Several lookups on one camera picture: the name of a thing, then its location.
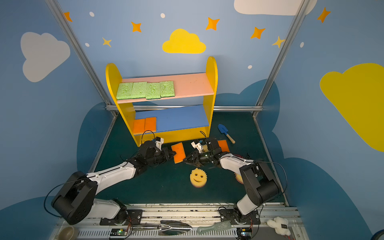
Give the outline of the green sponge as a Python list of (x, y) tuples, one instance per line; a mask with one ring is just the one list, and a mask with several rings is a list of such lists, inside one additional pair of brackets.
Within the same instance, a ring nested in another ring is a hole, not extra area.
[(146, 97), (147, 82), (135, 82), (133, 83), (131, 98), (142, 99)]
[(161, 98), (161, 84), (160, 83), (147, 83), (146, 85), (146, 99), (160, 99)]
[(161, 98), (169, 98), (175, 96), (175, 88), (173, 81), (160, 82), (160, 94)]
[(132, 98), (133, 83), (120, 83), (116, 94), (117, 100), (127, 100)]

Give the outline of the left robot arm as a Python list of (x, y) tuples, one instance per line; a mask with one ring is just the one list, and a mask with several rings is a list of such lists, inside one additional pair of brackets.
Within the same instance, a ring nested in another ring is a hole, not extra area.
[(148, 167), (157, 167), (177, 154), (162, 148), (159, 141), (146, 141), (139, 150), (123, 163), (106, 170), (85, 174), (73, 173), (60, 185), (61, 189), (51, 202), (56, 216), (68, 224), (75, 225), (86, 218), (114, 220), (116, 225), (127, 222), (127, 207), (117, 199), (100, 200), (96, 195), (120, 182), (133, 179), (144, 173)]

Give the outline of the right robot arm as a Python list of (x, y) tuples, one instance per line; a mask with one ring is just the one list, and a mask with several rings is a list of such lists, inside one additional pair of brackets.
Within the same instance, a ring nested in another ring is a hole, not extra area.
[(282, 193), (267, 162), (255, 162), (223, 151), (217, 139), (194, 141), (192, 146), (195, 150), (183, 159), (186, 164), (196, 167), (212, 164), (242, 178), (246, 195), (237, 202), (235, 207), (242, 216), (251, 213)]

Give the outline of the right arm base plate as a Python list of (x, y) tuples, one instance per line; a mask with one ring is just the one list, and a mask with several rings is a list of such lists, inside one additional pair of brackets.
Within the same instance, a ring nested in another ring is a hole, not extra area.
[(222, 222), (230, 221), (232, 225), (259, 225), (261, 223), (257, 210), (246, 215), (243, 215), (238, 209), (219, 208), (218, 212)]

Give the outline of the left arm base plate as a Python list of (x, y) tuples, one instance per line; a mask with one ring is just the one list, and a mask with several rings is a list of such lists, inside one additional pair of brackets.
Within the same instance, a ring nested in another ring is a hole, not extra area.
[(113, 219), (102, 218), (101, 226), (128, 226), (141, 223), (143, 210), (121, 210)]

